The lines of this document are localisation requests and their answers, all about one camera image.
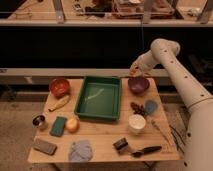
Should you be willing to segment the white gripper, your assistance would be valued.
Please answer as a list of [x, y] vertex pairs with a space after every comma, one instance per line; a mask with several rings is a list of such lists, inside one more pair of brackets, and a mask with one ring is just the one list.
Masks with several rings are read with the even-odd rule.
[[131, 64], [131, 67], [130, 68], [136, 68], [137, 67], [137, 72], [136, 74], [145, 74], [147, 71], [148, 71], [148, 66], [143, 63], [143, 62], [140, 62], [139, 60], [135, 60], [132, 64]]

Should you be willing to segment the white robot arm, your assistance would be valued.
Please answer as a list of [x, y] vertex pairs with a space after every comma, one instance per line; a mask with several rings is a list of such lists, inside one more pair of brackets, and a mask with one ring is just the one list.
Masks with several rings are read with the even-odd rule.
[[178, 42], [155, 39], [150, 50], [132, 63], [130, 74], [147, 73], [157, 64], [166, 69], [191, 114], [183, 171], [213, 171], [213, 95], [177, 60], [179, 52]]

